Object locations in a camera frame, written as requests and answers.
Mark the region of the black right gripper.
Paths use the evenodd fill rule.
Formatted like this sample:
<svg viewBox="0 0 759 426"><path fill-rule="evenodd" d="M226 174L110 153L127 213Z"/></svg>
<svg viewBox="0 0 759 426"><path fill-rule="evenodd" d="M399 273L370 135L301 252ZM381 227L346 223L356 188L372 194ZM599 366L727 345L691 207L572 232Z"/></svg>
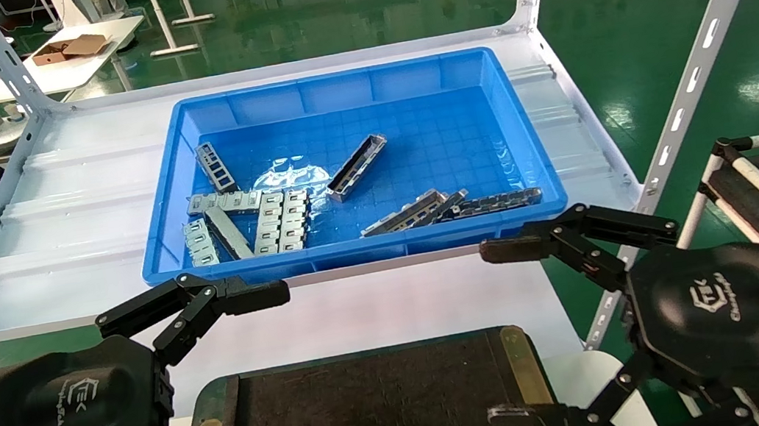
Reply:
<svg viewBox="0 0 759 426"><path fill-rule="evenodd" d="M494 406L508 426L613 426L612 418L653 375L685 393L720 386L759 390L759 244L657 249L626 277L635 314L634 353L587 408L564 404ZM755 426L739 400L677 426Z"/></svg>

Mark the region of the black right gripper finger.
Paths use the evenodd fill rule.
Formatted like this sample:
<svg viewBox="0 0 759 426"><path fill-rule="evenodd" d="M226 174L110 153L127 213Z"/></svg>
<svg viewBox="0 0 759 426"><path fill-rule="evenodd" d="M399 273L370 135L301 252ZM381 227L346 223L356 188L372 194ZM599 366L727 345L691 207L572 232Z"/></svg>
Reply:
<svg viewBox="0 0 759 426"><path fill-rule="evenodd" d="M486 263L526 263L555 257L609 292L627 286L625 262L597 246L597 241L650 249L675 244L675 220L591 205L574 205L556 218L524 223L518 235L480 244Z"/></svg>

